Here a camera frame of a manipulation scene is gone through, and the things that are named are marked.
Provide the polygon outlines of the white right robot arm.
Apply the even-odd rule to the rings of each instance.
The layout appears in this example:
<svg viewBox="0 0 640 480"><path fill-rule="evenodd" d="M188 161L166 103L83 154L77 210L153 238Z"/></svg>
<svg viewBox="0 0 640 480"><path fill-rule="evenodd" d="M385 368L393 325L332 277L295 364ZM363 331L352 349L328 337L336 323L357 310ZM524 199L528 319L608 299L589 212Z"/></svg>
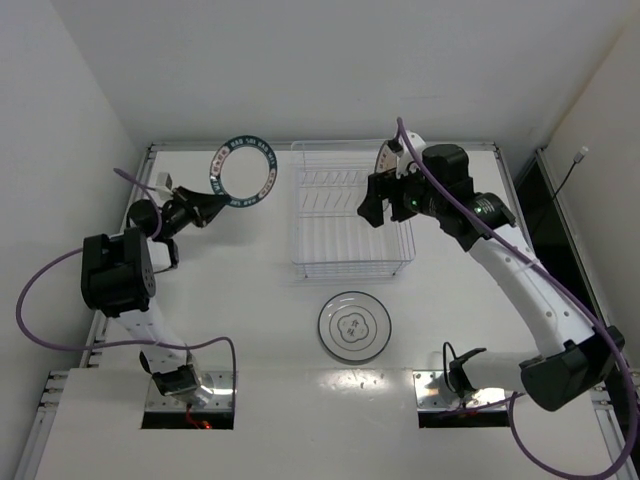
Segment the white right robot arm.
<svg viewBox="0 0 640 480"><path fill-rule="evenodd" d="M387 140L357 213L374 228L416 215L436 219L496 281L529 329L534 353L478 347L453 358L442 381L448 395L466 399L480 389L502 388L557 411L609 375L624 338L615 327L598 331L549 284L512 212L499 196L475 191L468 167L458 145L427 147L415 162L400 141Z"/></svg>

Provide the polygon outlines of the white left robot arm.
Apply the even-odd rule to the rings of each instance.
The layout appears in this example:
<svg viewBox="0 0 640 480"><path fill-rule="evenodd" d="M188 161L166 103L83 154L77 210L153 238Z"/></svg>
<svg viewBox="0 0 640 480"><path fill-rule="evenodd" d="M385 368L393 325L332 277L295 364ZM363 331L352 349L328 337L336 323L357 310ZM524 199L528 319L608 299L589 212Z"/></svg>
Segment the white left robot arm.
<svg viewBox="0 0 640 480"><path fill-rule="evenodd" d="M175 235L189 225L206 227L230 201L227 194L177 187L162 206L151 199L133 202L121 233L83 241L85 304L116 320L140 343L141 366L161 395L188 406L209 403L214 384L197 366L193 349L166 323L155 300L156 274L178 266Z"/></svg>

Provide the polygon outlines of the orange sunburst plate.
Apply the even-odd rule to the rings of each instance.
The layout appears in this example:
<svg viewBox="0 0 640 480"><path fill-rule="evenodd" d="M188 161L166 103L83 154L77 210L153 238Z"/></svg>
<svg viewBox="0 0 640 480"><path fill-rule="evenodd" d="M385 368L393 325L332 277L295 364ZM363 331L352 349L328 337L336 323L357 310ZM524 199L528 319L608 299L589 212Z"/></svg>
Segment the orange sunburst plate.
<svg viewBox="0 0 640 480"><path fill-rule="evenodd" d="M398 152L401 146L395 139L385 140L381 145L374 166L375 173L393 170L397 166Z"/></svg>

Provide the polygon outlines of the green rimmed white plate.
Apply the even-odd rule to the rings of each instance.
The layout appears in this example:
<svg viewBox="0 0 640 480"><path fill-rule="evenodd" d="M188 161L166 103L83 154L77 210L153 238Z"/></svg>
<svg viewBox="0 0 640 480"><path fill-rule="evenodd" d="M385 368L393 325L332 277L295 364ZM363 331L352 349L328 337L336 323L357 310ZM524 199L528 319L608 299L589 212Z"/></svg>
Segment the green rimmed white plate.
<svg viewBox="0 0 640 480"><path fill-rule="evenodd" d="M209 168L212 192L228 196L234 208L248 208L264 200L275 186L277 175L278 162L271 145L248 134L223 143Z"/></svg>

